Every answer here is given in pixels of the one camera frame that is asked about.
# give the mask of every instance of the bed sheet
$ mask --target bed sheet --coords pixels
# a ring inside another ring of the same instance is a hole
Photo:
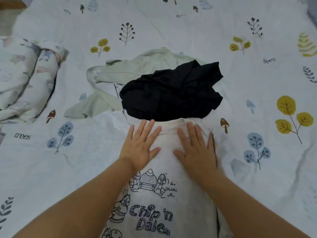
[[[202,122],[213,128],[220,168],[317,237],[317,31],[306,10],[304,0],[33,0],[13,35],[68,52],[39,118],[2,125],[0,202],[12,206],[1,237],[97,175],[98,163],[77,172],[94,146],[93,119],[63,117],[93,92],[86,70],[153,48],[219,61],[224,78],[214,89],[224,99]],[[116,95],[113,84],[104,88]],[[66,126],[67,142],[58,135]]]

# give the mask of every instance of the green garment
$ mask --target green garment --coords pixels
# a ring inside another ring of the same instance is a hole
[[[175,69],[177,66],[195,60],[195,58],[174,54],[167,48],[152,49],[132,60],[109,61],[105,66],[92,67],[87,70],[87,80],[94,88],[94,93],[67,109],[65,117],[94,117],[107,110],[122,110],[121,100],[97,88],[97,82],[127,84],[140,78],[143,74],[153,74],[156,70]],[[196,59],[200,65],[206,64]]]

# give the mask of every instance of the crumpled black fabric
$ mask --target crumpled black fabric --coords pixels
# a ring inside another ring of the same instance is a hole
[[[221,103],[223,97],[212,86],[222,77],[219,62],[193,60],[175,70],[155,71],[121,89],[122,107],[137,119],[204,118]]]

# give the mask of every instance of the forearm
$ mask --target forearm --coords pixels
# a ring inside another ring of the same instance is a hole
[[[221,173],[215,172],[208,181],[205,190],[226,218],[236,238],[308,237]]]
[[[134,170],[119,159],[100,175],[54,204],[14,238],[97,238]]]

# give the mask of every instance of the brown wooden edge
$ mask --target brown wooden edge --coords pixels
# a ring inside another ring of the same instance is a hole
[[[0,10],[25,9],[27,8],[21,0],[0,0]]]

